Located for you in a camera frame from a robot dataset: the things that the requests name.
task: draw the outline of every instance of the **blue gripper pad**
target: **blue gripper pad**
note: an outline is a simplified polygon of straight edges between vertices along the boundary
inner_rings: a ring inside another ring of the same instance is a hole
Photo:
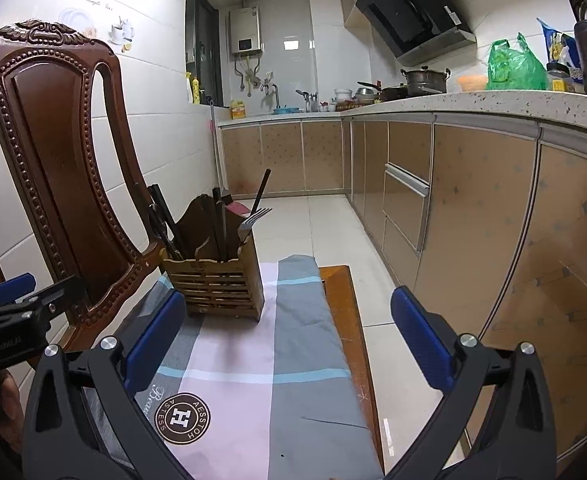
[[[455,383],[451,354],[440,341],[417,304],[403,287],[391,295],[391,316],[427,383],[432,388],[448,394]]]
[[[7,305],[23,297],[36,288],[36,279],[26,272],[16,278],[0,283],[0,306]]]
[[[130,397],[147,388],[180,330],[187,313],[182,294],[174,290],[128,353],[123,374]]]

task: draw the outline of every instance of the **range hood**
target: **range hood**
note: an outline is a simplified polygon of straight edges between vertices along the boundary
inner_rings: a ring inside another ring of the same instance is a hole
[[[476,43],[451,0],[358,0],[356,6],[404,66]]]

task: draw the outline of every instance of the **speckled countertop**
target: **speckled countertop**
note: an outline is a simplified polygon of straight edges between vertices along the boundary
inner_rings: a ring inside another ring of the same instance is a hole
[[[235,121],[220,121],[219,126],[305,118],[338,118],[400,112],[472,112],[529,117],[587,129],[587,96],[535,90],[458,92],[401,101],[380,103],[345,112],[257,116]]]

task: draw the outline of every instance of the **metal screw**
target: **metal screw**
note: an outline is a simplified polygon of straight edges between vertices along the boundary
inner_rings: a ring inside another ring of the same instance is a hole
[[[52,355],[58,354],[58,345],[49,345],[45,348],[45,355],[51,357]]]
[[[478,340],[471,334],[462,334],[460,336],[460,344],[467,348],[473,348],[478,344]]]
[[[104,338],[101,342],[100,342],[100,347],[103,350],[110,350],[112,348],[115,348],[115,346],[118,344],[118,339],[116,339],[115,337],[113,337],[112,335],[107,336],[106,338]]]
[[[531,355],[535,352],[535,346],[525,341],[520,343],[520,350],[522,350],[523,354]]]

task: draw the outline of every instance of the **frying pan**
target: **frying pan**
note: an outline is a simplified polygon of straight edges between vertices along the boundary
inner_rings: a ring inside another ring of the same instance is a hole
[[[409,95],[407,86],[405,85],[381,88],[379,85],[374,85],[373,83],[363,83],[362,81],[358,81],[358,84],[378,90],[380,92],[380,99],[383,102],[397,101],[398,99],[404,99]]]

